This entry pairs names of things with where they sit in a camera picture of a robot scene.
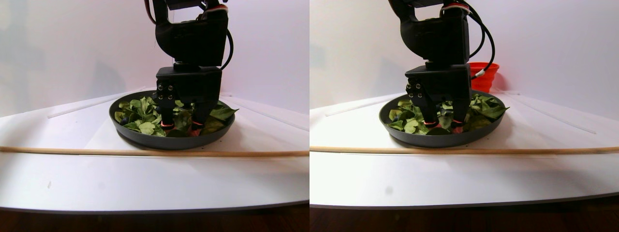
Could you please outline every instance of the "white table surface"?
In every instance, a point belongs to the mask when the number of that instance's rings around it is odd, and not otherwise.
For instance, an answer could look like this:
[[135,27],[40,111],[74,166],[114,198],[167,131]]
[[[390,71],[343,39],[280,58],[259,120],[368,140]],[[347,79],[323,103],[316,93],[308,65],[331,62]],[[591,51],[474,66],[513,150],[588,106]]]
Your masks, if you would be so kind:
[[[412,147],[393,139],[378,119],[401,94],[310,111],[310,145]],[[490,135],[466,148],[619,146],[619,121],[521,95],[492,93],[511,108]],[[325,114],[382,101],[376,105]],[[595,131],[570,126],[533,108]],[[310,204],[325,208],[433,208],[527,204],[619,192],[619,154],[386,155],[310,153]]]
[[[115,131],[113,101],[48,119],[77,103],[0,118],[0,145],[41,148],[140,149]],[[307,150],[309,132],[255,111],[308,125],[308,115],[239,98],[220,141],[195,150]],[[168,158],[0,153],[0,208],[48,212],[236,210],[307,203],[308,157]]]

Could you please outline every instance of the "red wire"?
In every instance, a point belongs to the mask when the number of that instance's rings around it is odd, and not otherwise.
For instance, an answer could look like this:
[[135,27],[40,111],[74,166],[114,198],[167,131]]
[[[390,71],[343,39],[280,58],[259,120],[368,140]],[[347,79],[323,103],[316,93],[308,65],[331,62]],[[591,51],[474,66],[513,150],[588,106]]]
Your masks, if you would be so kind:
[[447,4],[447,6],[443,6],[443,7],[448,7],[448,6],[453,6],[453,5],[466,7],[466,9],[469,8],[469,6],[467,6],[465,4],[462,4],[462,3],[457,3],[457,2],[454,2],[454,3],[451,3],[451,4]]
[[153,19],[153,15],[150,13],[150,0],[144,0],[144,5],[146,6],[146,13],[149,14],[150,21],[153,22],[153,24],[157,24],[155,19]]

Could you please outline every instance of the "black cable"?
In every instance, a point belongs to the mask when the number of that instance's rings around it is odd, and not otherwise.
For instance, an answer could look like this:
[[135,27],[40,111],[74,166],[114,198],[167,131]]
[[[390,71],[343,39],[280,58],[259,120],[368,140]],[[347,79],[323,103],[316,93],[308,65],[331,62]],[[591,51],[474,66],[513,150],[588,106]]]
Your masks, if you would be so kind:
[[490,31],[488,30],[488,28],[483,24],[482,22],[482,18],[479,17],[479,14],[477,14],[477,11],[475,11],[475,9],[465,0],[458,0],[459,2],[461,2],[462,4],[465,4],[469,7],[470,11],[473,12],[473,15],[469,15],[469,17],[471,19],[473,19],[477,24],[479,24],[479,26],[482,28],[482,33],[484,34],[488,34],[488,39],[490,40],[490,45],[492,46],[492,56],[490,57],[490,62],[488,63],[488,65],[486,65],[486,67],[483,68],[483,71],[487,71],[490,66],[492,65],[492,62],[495,60],[495,53],[496,53],[496,49],[495,49],[495,41],[492,39],[492,35],[490,34]]
[[230,63],[230,60],[232,59],[232,53],[234,53],[234,42],[232,41],[232,34],[230,34],[230,30],[228,30],[226,36],[228,37],[228,41],[230,42],[230,52],[228,52],[228,60],[226,60],[226,63],[222,65],[222,67],[220,68],[221,70],[228,66],[228,63]]
[[482,30],[486,34],[488,34],[488,39],[490,40],[490,46],[492,46],[492,56],[490,57],[490,62],[488,63],[488,65],[486,65],[485,68],[483,68],[483,71],[485,72],[485,71],[487,71],[490,68],[490,65],[492,65],[492,62],[494,62],[494,60],[495,60],[495,53],[496,53],[495,41],[492,39],[492,34],[490,34],[490,31],[488,30],[488,28],[486,28],[486,26],[482,23],[482,21],[478,17],[472,15],[471,19],[473,19],[475,22],[477,22],[477,24],[479,24],[479,26],[482,28]]
[[144,0],[144,5],[146,6],[146,13],[148,13],[150,21],[153,22],[153,24],[157,24],[155,19],[153,19],[153,15],[150,13],[150,0]]
[[[471,5],[469,5],[467,2],[465,2],[464,0],[461,0],[461,1],[462,1],[462,3],[464,3],[465,5],[467,5],[469,7],[469,9],[473,13],[473,15],[477,16],[477,18],[479,19],[479,22],[481,22],[482,18],[479,16],[477,11],[475,11],[475,9]],[[483,43],[486,40],[486,33],[483,30],[481,30],[481,31],[482,31],[482,41],[479,43],[479,46],[477,47],[477,49],[473,53],[470,54],[469,58],[475,56],[483,47]]]

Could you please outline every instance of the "green leaf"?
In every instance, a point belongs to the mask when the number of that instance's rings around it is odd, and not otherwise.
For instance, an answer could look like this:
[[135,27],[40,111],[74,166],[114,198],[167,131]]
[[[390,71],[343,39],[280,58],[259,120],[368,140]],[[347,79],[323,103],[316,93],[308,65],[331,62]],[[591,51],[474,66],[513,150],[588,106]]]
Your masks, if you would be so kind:
[[236,111],[238,111],[238,109],[237,110],[233,110],[233,109],[230,109],[230,108],[222,108],[222,109],[219,109],[219,110],[212,110],[210,112],[210,115],[213,118],[225,121],[230,116],[232,116]]
[[148,102],[151,105],[157,106],[157,103],[151,97],[146,97],[146,102]]
[[488,97],[488,96],[484,96],[484,95],[479,95],[479,98],[481,101],[488,101],[489,99],[491,99],[492,97]]
[[410,99],[403,99],[398,101],[397,105],[404,109],[411,110],[411,108],[413,107],[413,101],[411,101]]
[[438,117],[438,123],[441,125],[442,128],[450,128],[451,127],[451,122],[454,119],[454,115],[453,114],[448,114],[447,116],[440,116]]
[[138,108],[138,109],[136,109],[136,112],[137,112],[137,115],[139,115],[139,116],[140,116],[140,118],[144,118],[144,116],[146,115],[146,114],[144,113],[144,110],[142,110],[142,108]]
[[436,127],[430,130],[426,135],[448,135],[448,134],[451,134],[451,132],[444,128]]
[[125,124],[123,127],[140,132],[140,129],[137,127],[137,124],[135,122],[129,122]]
[[155,106],[154,105],[148,105],[146,107],[146,111],[144,112],[145,114],[152,114],[155,110]]
[[118,107],[121,108],[121,109],[130,108],[131,104],[129,104],[126,101],[121,101],[120,103],[118,103]]
[[135,111],[131,110],[131,109],[130,109],[130,107],[129,107],[129,108],[125,108],[125,109],[123,109],[123,113],[124,113],[125,115],[129,115],[129,116],[131,116],[131,114],[135,113]]
[[399,120],[408,120],[408,119],[414,119],[415,118],[415,113],[413,113],[413,111],[403,111],[400,115],[397,116],[396,121]]
[[161,128],[161,126],[155,124],[155,129],[153,130],[155,131],[153,133],[154,136],[165,137],[165,131]]
[[140,100],[131,100],[129,104],[133,106],[134,110],[138,110],[142,108],[142,102]]
[[186,110],[179,111],[174,117],[174,125],[181,131],[187,131],[188,126],[191,125],[191,113]]
[[500,106],[498,102],[494,102],[494,101],[486,101],[486,104],[488,104],[488,106],[490,106],[491,108]]
[[145,122],[138,126],[142,134],[152,135],[155,132],[155,125],[151,122]]
[[485,101],[482,101],[482,111],[489,110],[490,106]]
[[417,126],[417,131],[415,131],[415,134],[427,134],[428,131],[430,131],[424,123],[419,123],[419,126]]
[[134,122],[138,119],[140,119],[140,116],[137,113],[131,113],[129,115],[129,122]]
[[452,103],[451,103],[451,101],[445,101],[445,102],[443,102],[443,104],[441,105],[441,107],[442,107],[443,109],[446,109],[446,110],[453,110],[453,109],[454,109],[454,107],[453,107],[451,104],[452,104]]
[[466,129],[466,131],[474,131],[476,129],[484,128],[487,125],[490,125],[492,122],[488,120],[483,115],[478,115],[470,119],[467,124],[464,125],[462,130]]
[[157,119],[157,117],[154,114],[147,114],[146,116],[144,116],[144,118],[142,118],[142,120],[145,122],[152,122],[155,119]]
[[123,112],[114,112],[114,119],[120,123],[120,121],[122,121],[124,118],[124,113]]
[[501,115],[503,115],[503,113],[505,113],[507,109],[509,109],[509,107],[505,108],[503,106],[497,106],[481,111],[480,113],[488,118],[498,119],[499,117],[501,117]]
[[417,106],[413,107],[413,113],[415,113],[415,119],[418,122],[423,122],[423,114],[421,108]]
[[166,137],[173,137],[173,138],[187,137],[187,132],[174,129],[174,130],[169,131]]
[[213,117],[208,117],[206,119],[206,122],[204,123],[204,128],[200,132],[200,135],[210,134],[215,131],[219,131],[223,127],[225,127],[225,125],[222,122]]
[[391,110],[389,111],[389,119],[391,119],[391,121],[393,121],[394,119],[396,119],[398,117],[398,115],[400,115],[402,113],[402,111],[399,110]]
[[402,121],[392,122],[390,124],[387,124],[387,126],[393,129],[396,129],[398,131],[402,131],[404,129],[404,126],[402,125]]
[[161,115],[157,116],[155,120],[152,121],[153,124],[159,124],[161,122]]
[[146,114],[148,114],[150,103],[146,100],[146,97],[142,97],[140,99],[140,103],[142,104],[142,112],[144,112],[143,116],[145,116]]
[[407,119],[406,125],[404,125],[404,132],[413,134],[417,130],[419,122],[415,119]]

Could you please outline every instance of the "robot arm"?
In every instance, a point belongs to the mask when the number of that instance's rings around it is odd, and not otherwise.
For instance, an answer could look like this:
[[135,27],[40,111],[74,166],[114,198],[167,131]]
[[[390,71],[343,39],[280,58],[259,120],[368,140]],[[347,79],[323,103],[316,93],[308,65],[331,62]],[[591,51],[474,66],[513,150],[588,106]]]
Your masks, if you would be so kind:
[[[217,106],[222,69],[232,57],[232,36],[228,31],[228,7],[219,0],[152,0],[155,12],[150,14],[150,0],[145,0],[151,21],[156,25],[159,47],[175,59],[173,67],[157,72],[157,91],[153,95],[162,115],[165,131],[175,127],[175,101],[194,105],[193,124],[188,134],[199,135],[209,113]],[[204,10],[195,20],[171,23],[168,10],[200,7]],[[230,55],[222,65],[226,37],[230,39]]]
[[[461,132],[471,99],[470,66],[467,64],[470,6],[463,0],[389,0],[389,3],[400,18],[404,44],[427,60],[424,66],[405,74],[409,81],[406,85],[409,97],[421,109],[426,127],[430,129],[440,126],[436,105],[452,101],[451,129],[454,133]],[[437,4],[443,4],[440,17],[421,21],[416,18],[415,8]],[[487,28],[478,21],[478,15],[475,13],[471,17],[480,23],[491,40]]]

